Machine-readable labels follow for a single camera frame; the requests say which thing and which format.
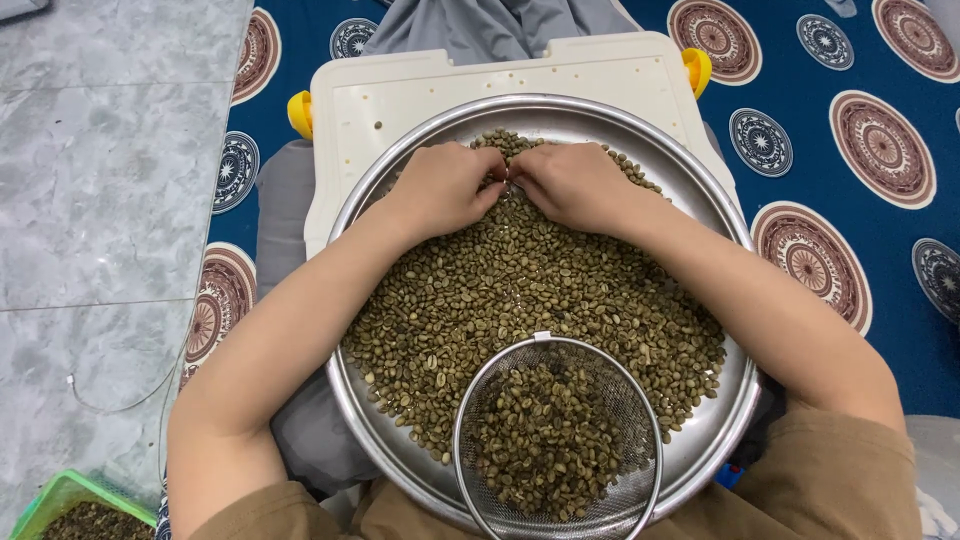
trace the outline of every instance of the brown shirt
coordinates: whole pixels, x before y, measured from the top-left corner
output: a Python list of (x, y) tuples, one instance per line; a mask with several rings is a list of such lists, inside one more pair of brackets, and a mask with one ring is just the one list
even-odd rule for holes
[[(771, 428), (763, 458), (732, 491), (712, 484), (641, 540), (870, 539), (921, 536), (913, 447), (905, 435), (850, 416), (793, 410)], [(467, 540), (381, 481), (361, 502), (352, 531), (293, 481), (248, 495), (191, 540)]]

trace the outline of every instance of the white plastic board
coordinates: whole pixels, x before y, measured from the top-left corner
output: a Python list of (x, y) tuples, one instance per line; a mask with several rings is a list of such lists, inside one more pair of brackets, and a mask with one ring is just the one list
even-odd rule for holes
[(307, 257), (324, 248), (344, 200), (391, 144), (444, 110), (518, 92), (590, 99), (643, 118), (692, 152), (739, 207), (680, 51), (663, 34), (552, 39), (541, 59), (478, 65), (450, 65), (444, 50), (360, 57), (325, 63), (310, 83), (317, 189), (303, 228)]

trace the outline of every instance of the hand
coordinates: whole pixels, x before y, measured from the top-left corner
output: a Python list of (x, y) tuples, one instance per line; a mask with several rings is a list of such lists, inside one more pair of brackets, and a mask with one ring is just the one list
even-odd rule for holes
[(476, 223), (506, 190), (496, 183), (479, 190), (491, 172), (507, 178), (507, 165), (496, 148), (470, 150), (456, 142), (418, 148), (382, 205), (409, 228), (415, 243)]
[(627, 180), (594, 142), (524, 151), (511, 161), (510, 179), (548, 219), (586, 233), (617, 236), (617, 224), (630, 208), (660, 199)]

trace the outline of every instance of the round metal tray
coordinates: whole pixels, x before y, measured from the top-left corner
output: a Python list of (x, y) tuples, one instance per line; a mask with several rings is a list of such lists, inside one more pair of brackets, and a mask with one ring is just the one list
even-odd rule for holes
[[(339, 236), (389, 189), (420, 146), (457, 140), (467, 144), (497, 126), (528, 138), (561, 142), (596, 141), (626, 154), (663, 188), (673, 204), (701, 223), (753, 250), (746, 224), (723, 187), (679, 142), (647, 122), (600, 103), (550, 94), (513, 94), (485, 98), (448, 110), (423, 122), (373, 163), (344, 202), (328, 241)], [(660, 496), (653, 520), (661, 519), (692, 497), (713, 477), (743, 435), (759, 395), (757, 371), (729, 337), (718, 397), (703, 400), (684, 430), (664, 447)], [(453, 467), (444, 467), (410, 442), (410, 428), (367, 401), (367, 384), (348, 367), (337, 349), (327, 373), (353, 434), (373, 462), (414, 501), (461, 528), (478, 530), (460, 497)]]

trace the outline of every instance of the forearm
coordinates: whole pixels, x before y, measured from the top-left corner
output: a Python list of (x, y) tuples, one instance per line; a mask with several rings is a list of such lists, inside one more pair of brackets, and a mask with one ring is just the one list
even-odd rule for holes
[(883, 358), (829, 305), (778, 267), (660, 198), (632, 201), (617, 235), (649, 253), (766, 373), (804, 403), (903, 430)]
[[(177, 399), (193, 430), (223, 436), (267, 427), (330, 357), (353, 317), (409, 248), (399, 224), (372, 207), (281, 282), (230, 331)], [(171, 430), (176, 415), (171, 419)]]

